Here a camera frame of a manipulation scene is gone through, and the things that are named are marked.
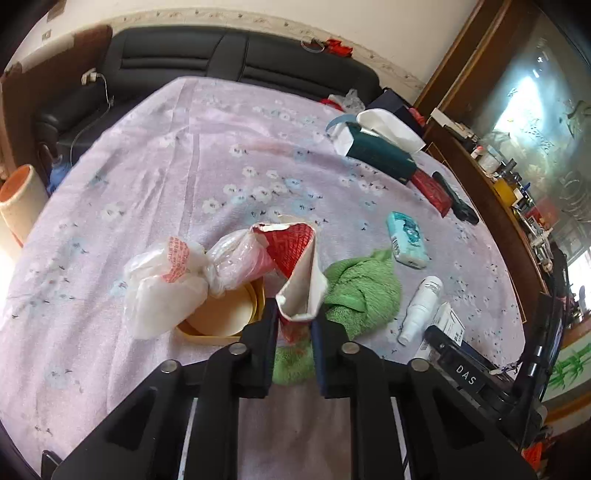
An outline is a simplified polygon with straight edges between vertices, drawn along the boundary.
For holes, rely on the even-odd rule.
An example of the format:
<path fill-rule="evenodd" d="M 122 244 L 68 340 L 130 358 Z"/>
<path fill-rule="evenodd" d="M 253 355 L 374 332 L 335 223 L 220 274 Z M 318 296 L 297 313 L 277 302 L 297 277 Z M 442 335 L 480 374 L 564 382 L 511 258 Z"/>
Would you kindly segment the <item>green towel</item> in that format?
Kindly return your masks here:
<path fill-rule="evenodd" d="M 402 284 L 388 249 L 332 263 L 325 269 L 325 277 L 325 316 L 344 326 L 351 340 L 388 324 L 400 311 Z M 294 385 L 314 376 L 310 329 L 304 327 L 293 343 L 276 348 L 273 383 Z"/>

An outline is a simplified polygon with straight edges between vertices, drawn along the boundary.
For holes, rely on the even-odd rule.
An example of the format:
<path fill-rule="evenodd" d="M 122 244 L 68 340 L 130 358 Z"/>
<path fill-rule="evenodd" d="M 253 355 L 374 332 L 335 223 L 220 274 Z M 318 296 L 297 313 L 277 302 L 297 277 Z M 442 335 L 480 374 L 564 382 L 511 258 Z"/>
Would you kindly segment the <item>yellow round lid container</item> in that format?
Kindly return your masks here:
<path fill-rule="evenodd" d="M 263 278 L 207 300 L 176 330 L 198 345 L 224 346 L 238 342 L 242 330 L 263 318 L 266 306 Z"/>

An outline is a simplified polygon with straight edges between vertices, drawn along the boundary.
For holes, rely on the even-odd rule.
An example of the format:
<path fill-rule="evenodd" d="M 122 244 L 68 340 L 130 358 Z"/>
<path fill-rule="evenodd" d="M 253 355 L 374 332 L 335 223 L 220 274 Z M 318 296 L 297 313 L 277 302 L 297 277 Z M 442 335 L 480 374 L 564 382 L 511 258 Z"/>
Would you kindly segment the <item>red fabric on sofa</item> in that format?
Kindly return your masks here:
<path fill-rule="evenodd" d="M 341 57 L 341 58 L 351 58 L 353 56 L 353 47 L 349 47 L 348 45 L 342 44 L 341 40 L 336 40 L 334 38 L 329 38 L 325 40 L 322 45 L 324 45 L 324 50 L 326 53 Z"/>

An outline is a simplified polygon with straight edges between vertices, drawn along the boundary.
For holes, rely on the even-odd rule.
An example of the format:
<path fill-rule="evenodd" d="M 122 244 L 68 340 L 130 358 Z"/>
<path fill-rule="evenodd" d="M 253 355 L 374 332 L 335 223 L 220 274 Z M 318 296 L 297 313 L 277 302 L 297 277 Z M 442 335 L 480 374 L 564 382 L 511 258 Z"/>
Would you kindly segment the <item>pink floral tablecloth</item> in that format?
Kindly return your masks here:
<path fill-rule="evenodd" d="M 1 421 L 33 469 L 46 450 L 68 455 L 162 361 L 211 354 L 176 331 L 136 340 L 123 320 L 126 262 L 172 236 L 211 247 L 293 216 L 315 228 L 328 267 L 389 249 L 387 218 L 405 213 L 466 340 L 498 365 L 521 355 L 517 299 L 487 227 L 335 153 L 334 117 L 283 92 L 181 78 L 80 158 L 28 237 L 1 316 Z"/>

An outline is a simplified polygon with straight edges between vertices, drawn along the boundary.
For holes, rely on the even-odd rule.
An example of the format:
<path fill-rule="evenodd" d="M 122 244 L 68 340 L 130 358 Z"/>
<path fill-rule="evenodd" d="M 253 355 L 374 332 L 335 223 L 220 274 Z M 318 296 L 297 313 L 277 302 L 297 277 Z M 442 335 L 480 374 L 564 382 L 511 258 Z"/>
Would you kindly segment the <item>teal wet wipes pack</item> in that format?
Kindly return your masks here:
<path fill-rule="evenodd" d="M 393 255 L 397 262 L 415 269 L 424 269 L 430 260 L 423 234 L 415 220 L 393 211 L 387 219 Z"/>

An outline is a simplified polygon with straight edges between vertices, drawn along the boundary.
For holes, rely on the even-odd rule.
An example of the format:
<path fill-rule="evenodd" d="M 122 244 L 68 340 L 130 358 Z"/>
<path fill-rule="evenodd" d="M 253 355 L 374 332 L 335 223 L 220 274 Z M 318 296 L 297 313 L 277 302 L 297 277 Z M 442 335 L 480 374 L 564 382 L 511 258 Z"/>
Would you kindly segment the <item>red white paper carton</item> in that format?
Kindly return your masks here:
<path fill-rule="evenodd" d="M 283 274 L 286 282 L 274 299 L 280 311 L 280 334 L 284 344 L 308 338 L 308 326 L 320 313 L 329 282 L 320 267 L 317 232 L 304 221 L 263 224 L 252 227 L 257 240 Z"/>

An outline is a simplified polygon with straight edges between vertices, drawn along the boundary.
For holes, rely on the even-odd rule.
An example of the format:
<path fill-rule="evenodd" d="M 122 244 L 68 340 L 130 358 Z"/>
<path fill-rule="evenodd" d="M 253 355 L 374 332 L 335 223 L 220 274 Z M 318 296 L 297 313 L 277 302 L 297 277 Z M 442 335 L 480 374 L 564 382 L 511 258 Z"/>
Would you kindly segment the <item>white spray bottle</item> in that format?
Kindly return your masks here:
<path fill-rule="evenodd" d="M 414 342 L 431 322 L 439 306 L 443 282 L 436 276 L 428 276 L 417 288 L 404 318 L 398 342 L 408 346 Z"/>

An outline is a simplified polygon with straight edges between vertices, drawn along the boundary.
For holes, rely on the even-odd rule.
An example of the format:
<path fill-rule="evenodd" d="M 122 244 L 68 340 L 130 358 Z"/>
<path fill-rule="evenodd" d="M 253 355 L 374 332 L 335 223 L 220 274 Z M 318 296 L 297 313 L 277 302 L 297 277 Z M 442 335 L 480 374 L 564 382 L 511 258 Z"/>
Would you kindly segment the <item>red wallet pouch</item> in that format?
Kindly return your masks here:
<path fill-rule="evenodd" d="M 452 208 L 452 199 L 443 187 L 422 169 L 417 169 L 410 179 L 411 183 L 445 218 Z"/>

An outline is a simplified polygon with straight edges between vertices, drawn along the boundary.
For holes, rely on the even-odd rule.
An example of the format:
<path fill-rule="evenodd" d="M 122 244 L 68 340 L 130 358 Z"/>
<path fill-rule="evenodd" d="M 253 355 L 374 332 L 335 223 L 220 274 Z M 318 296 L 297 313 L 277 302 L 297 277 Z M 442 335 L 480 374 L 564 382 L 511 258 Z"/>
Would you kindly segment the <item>wooden cabinet counter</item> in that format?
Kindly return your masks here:
<path fill-rule="evenodd" d="M 433 155 L 491 231 L 526 317 L 566 256 L 590 303 L 590 5 L 480 1 L 416 101 Z"/>

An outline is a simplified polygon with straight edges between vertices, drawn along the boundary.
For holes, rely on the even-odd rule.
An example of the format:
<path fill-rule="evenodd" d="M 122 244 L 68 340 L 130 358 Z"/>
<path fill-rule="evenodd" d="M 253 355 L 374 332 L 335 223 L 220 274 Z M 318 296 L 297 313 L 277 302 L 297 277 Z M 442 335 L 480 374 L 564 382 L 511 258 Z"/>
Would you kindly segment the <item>long white flat box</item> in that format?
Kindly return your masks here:
<path fill-rule="evenodd" d="M 439 328 L 449 339 L 453 340 L 458 347 L 462 346 L 466 329 L 450 302 L 444 302 L 439 306 L 431 326 Z M 417 350 L 415 357 L 432 361 L 436 358 L 436 350 L 429 344 L 427 339 L 424 339 Z"/>

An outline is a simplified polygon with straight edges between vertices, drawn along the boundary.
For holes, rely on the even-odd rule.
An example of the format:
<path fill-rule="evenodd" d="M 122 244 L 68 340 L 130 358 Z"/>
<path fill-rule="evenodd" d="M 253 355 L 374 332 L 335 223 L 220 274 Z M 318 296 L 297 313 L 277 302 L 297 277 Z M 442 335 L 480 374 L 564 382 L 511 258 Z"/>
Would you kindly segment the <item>dark green tissue box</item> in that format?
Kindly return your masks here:
<path fill-rule="evenodd" d="M 360 160 L 402 184 L 417 171 L 413 156 L 425 147 L 414 130 L 381 108 L 335 117 L 325 133 L 339 155 Z"/>

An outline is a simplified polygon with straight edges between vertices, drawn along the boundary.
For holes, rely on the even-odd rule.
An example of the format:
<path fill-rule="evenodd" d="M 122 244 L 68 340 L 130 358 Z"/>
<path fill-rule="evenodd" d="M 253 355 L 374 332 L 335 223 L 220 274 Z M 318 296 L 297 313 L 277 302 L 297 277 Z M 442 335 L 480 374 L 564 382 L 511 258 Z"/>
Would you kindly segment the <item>white plastic bag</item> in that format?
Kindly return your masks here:
<path fill-rule="evenodd" d="M 169 237 L 132 257 L 123 268 L 124 320 L 147 340 L 179 325 L 211 297 L 262 278 L 274 268 L 267 243 L 250 229 L 229 233 L 206 250 Z"/>

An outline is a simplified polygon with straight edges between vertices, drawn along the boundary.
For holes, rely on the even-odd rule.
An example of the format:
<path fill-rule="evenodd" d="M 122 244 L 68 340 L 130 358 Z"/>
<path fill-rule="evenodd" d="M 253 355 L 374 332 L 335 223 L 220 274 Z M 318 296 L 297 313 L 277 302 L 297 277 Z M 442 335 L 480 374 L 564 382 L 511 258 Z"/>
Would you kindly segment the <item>black sofa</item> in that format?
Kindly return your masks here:
<path fill-rule="evenodd" d="M 153 26 L 117 33 L 98 60 L 75 75 L 74 84 L 40 107 L 33 118 L 38 158 L 45 171 L 71 166 L 74 136 L 105 109 L 100 81 L 81 84 L 95 68 L 114 97 L 110 112 L 80 137 L 73 164 L 129 110 L 178 77 L 208 77 L 262 86 L 308 98 L 356 91 L 363 104 L 381 94 L 378 74 L 353 58 L 276 35 L 223 27 Z"/>

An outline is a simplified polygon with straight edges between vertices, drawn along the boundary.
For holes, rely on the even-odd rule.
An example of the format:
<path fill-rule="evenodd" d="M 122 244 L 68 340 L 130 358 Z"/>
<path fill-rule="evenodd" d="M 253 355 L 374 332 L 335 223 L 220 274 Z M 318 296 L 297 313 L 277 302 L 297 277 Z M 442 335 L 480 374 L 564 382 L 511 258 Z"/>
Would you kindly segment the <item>orange white cup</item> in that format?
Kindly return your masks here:
<path fill-rule="evenodd" d="M 1 187 L 1 216 L 20 245 L 24 245 L 49 197 L 30 165 L 18 167 Z"/>

